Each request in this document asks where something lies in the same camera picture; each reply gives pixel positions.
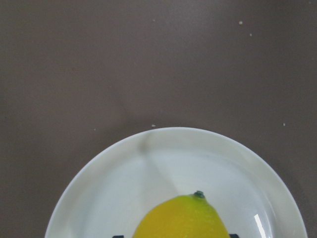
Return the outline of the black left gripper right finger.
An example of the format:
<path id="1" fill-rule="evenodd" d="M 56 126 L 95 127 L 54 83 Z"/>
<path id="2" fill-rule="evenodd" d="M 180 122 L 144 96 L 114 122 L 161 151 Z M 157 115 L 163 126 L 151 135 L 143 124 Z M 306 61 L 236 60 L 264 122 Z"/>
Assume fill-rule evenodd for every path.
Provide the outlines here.
<path id="1" fill-rule="evenodd" d="M 239 236 L 237 234 L 230 234 L 229 236 L 230 236 L 230 238 L 239 238 Z"/>

